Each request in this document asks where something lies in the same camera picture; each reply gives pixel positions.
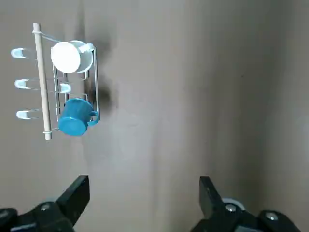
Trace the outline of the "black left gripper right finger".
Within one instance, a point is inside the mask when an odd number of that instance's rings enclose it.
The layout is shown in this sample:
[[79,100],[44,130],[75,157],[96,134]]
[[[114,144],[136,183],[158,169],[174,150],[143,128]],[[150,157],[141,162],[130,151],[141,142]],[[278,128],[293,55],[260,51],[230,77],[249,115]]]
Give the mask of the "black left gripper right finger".
[[242,203],[222,198],[208,176],[199,179],[199,205],[203,213],[192,232],[298,232],[300,229],[283,213],[262,210],[258,215]]

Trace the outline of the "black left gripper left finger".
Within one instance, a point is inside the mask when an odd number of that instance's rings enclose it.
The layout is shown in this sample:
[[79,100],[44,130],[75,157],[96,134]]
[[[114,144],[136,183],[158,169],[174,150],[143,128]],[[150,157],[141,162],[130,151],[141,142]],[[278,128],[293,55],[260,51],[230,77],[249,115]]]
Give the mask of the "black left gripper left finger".
[[89,177],[78,176],[56,201],[38,204],[19,214],[15,208],[0,210],[2,232],[73,232],[89,203]]

